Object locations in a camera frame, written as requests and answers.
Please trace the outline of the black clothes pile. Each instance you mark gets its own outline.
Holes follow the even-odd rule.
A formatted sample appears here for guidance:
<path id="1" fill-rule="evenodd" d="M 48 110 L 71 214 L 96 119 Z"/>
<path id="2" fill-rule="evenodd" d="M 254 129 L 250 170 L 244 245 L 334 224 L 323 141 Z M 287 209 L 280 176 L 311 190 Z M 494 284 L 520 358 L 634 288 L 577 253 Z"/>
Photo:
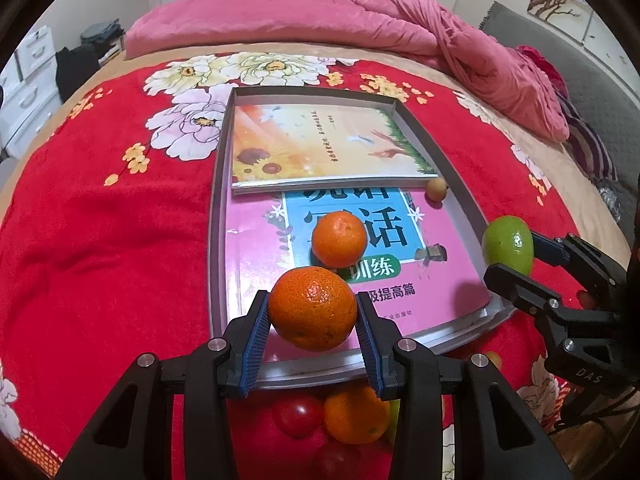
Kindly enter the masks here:
<path id="1" fill-rule="evenodd" d="M 62 103 L 65 103 L 99 69 L 99 58 L 91 44 L 63 48 L 56 52 L 55 82 Z"/>

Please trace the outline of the red floral blanket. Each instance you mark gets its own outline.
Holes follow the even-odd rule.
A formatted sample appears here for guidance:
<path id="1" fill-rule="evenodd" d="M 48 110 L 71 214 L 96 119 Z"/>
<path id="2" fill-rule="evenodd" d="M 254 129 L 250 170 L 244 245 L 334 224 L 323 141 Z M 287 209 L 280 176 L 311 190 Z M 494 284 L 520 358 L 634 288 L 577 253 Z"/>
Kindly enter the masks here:
<path id="1" fill-rule="evenodd" d="M 30 156 L 1 223 L 1 460 L 15 453 L 45 479 L 138 354 L 171 358 L 207 338 L 216 152 L 187 162 L 170 144 L 151 144 L 157 128 L 145 123 L 171 99 L 143 89 L 159 72 L 140 68 L 86 93 Z M 488 105 L 367 60 L 330 67 L 319 82 L 404 99 L 489 220 L 515 214 L 547 236 L 578 233 L 552 184 L 533 184 L 540 170 L 497 119 L 487 122 Z M 515 313 L 452 354 L 475 351 L 501 356 L 502 374 L 550 430 L 570 388 L 544 369 L 533 320 Z M 284 434 L 273 397 L 230 405 L 240 478 L 313 479 L 312 458 L 329 437 L 321 427 L 306 439 Z"/>

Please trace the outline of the brown longan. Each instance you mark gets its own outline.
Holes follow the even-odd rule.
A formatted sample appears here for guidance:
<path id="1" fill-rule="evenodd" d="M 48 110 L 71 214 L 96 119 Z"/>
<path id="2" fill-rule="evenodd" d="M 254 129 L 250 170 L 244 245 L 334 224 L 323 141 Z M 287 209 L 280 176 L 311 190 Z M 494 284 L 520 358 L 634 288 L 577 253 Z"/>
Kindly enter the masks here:
<path id="1" fill-rule="evenodd" d="M 495 367 L 498 368 L 498 370 L 502 369 L 502 359 L 501 359 L 501 356 L 499 356 L 497 352 L 487 351 L 486 352 L 486 356 L 488 357 L 489 361 L 492 364 L 494 364 Z"/>
<path id="2" fill-rule="evenodd" d="M 433 203 L 441 203 L 448 193 L 448 183 L 441 177 L 431 178 L 425 185 L 426 198 Z"/>

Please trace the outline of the grey shallow box tray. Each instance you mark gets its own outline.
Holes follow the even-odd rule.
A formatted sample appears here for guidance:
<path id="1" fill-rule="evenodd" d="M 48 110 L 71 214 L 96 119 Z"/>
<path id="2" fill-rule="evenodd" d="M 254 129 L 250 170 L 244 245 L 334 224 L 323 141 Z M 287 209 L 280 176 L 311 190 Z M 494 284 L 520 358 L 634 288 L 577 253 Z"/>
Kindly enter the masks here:
<path id="1" fill-rule="evenodd" d="M 499 326 L 487 289 L 487 221 L 401 100 L 310 87 L 231 91 L 209 213 L 209 326 L 262 296 L 276 322 L 262 389 L 360 376 L 357 296 L 402 336 L 445 353 Z"/>

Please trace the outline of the floral wall painting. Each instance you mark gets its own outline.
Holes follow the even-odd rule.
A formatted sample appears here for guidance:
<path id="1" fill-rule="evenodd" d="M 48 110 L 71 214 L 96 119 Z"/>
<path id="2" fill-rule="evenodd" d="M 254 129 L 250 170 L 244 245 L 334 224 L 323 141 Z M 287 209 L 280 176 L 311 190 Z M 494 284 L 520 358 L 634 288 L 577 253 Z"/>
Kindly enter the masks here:
<path id="1" fill-rule="evenodd" d="M 527 12 L 556 28 L 603 63 L 632 91 L 639 74 L 608 26 L 586 0 L 529 0 Z"/>

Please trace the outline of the orange mandarin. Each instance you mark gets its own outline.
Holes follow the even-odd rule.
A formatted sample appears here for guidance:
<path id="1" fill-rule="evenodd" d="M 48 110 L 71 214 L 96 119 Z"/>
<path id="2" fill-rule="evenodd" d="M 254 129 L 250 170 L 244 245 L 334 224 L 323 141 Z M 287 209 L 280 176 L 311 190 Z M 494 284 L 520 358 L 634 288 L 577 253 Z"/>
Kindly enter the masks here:
<path id="1" fill-rule="evenodd" d="M 357 301 L 348 284 L 320 266 L 283 273 L 268 298 L 271 325 L 296 348 L 323 352 L 342 344 L 357 319 Z"/>
<path id="2" fill-rule="evenodd" d="M 314 256 L 331 269 L 345 269 L 358 262 L 366 251 L 368 236 L 363 223 L 348 211 L 322 216 L 311 234 Z"/>
<path id="3" fill-rule="evenodd" d="M 390 401 L 382 401 L 369 386 L 357 384 L 333 393 L 324 401 L 324 426 L 338 442 L 369 444 L 386 433 Z"/>

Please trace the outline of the striped purple pillow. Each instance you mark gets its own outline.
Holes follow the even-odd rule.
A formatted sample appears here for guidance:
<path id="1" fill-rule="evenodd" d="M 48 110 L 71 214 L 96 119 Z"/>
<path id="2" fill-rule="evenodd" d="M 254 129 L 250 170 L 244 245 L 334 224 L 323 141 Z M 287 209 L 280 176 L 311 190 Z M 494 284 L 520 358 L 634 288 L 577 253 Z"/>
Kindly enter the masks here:
<path id="1" fill-rule="evenodd" d="M 565 145 L 576 164 L 589 180 L 617 181 L 617 168 L 597 131 L 566 96 L 559 91 L 555 94 L 570 132 Z"/>

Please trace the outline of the pink quilt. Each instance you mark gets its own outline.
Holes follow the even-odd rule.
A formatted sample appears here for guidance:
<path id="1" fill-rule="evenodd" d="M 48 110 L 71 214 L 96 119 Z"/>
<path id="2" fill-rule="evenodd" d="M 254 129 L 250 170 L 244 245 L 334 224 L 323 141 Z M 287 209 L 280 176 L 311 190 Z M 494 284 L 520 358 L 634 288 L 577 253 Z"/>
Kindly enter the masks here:
<path id="1" fill-rule="evenodd" d="M 392 52 L 453 76 L 495 110 L 549 141 L 570 129 L 548 76 L 437 0 L 177 0 L 126 33 L 128 58 L 180 47 L 258 42 Z"/>

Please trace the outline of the sunflower cover book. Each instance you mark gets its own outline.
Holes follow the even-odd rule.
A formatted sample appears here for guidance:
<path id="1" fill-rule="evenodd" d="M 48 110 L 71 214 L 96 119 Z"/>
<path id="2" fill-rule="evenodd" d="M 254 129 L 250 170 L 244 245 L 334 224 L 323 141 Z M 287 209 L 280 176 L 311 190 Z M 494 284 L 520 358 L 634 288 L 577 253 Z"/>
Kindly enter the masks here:
<path id="1" fill-rule="evenodd" d="M 231 183 L 236 194 L 415 185 L 437 176 L 392 114 L 328 104 L 250 104 L 234 109 Z"/>

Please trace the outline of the green fruit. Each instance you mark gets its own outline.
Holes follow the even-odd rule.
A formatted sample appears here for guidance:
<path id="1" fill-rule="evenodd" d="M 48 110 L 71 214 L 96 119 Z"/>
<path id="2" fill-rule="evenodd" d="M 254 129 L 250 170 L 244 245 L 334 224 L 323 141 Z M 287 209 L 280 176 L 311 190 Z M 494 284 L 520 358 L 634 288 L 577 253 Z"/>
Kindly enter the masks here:
<path id="1" fill-rule="evenodd" d="M 390 401 L 390 422 L 388 423 L 387 432 L 396 434 L 399 418 L 400 401 Z"/>
<path id="2" fill-rule="evenodd" d="M 502 216 L 491 221 L 482 239 L 486 264 L 502 263 L 529 276 L 534 263 L 533 234 L 528 225 L 515 216 Z"/>

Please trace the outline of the white drawer cabinet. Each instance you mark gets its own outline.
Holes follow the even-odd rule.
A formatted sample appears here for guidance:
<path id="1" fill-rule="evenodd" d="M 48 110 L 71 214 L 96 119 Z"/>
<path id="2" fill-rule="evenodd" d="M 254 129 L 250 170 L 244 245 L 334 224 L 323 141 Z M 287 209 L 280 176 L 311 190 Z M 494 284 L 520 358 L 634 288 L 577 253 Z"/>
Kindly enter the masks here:
<path id="1" fill-rule="evenodd" d="M 1 72 L 1 153 L 21 159 L 62 105 L 56 84 L 55 47 L 48 25 L 31 30 Z"/>

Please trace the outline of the red cherry tomato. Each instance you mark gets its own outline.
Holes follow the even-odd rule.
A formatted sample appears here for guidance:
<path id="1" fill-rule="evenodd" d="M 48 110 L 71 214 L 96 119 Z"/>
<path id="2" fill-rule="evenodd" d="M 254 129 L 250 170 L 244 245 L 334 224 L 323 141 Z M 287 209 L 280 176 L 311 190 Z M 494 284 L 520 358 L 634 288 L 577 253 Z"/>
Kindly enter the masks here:
<path id="1" fill-rule="evenodd" d="M 273 404 L 272 416 L 284 434 L 295 440 L 306 439 L 322 425 L 323 403 L 311 394 L 289 394 Z"/>
<path id="2" fill-rule="evenodd" d="M 580 306 L 585 310 L 594 310 L 597 307 L 597 300 L 586 290 L 578 290 L 576 297 Z"/>
<path id="3" fill-rule="evenodd" d="M 356 446 L 330 441 L 314 453 L 311 474 L 314 479 L 355 479 L 360 460 Z"/>

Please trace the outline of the pink Chinese workbook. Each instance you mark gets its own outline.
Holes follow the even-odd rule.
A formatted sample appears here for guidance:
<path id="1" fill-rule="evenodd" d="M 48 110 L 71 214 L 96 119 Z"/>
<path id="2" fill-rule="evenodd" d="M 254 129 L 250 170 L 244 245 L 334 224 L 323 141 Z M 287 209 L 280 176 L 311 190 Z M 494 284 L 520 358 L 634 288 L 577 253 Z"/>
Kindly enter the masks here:
<path id="1" fill-rule="evenodd" d="M 490 295 L 465 237 L 420 191 L 339 188 L 232 197 L 224 224 L 224 300 L 237 318 L 255 292 L 294 268 L 323 266 L 405 335 L 451 337 L 484 314 Z"/>

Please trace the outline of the grey headboard cushion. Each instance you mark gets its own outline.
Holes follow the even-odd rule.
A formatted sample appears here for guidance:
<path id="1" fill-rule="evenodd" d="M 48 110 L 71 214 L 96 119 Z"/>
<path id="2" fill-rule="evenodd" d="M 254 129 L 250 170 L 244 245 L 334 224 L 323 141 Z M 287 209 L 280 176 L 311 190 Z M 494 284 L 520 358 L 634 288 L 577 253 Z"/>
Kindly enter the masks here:
<path id="1" fill-rule="evenodd" d="M 597 131 L 617 168 L 618 180 L 590 180 L 608 205 L 626 240 L 634 239 L 638 200 L 639 107 L 595 62 L 554 32 L 494 2 L 480 30 L 500 44 L 546 64 L 564 81 L 563 96 Z"/>

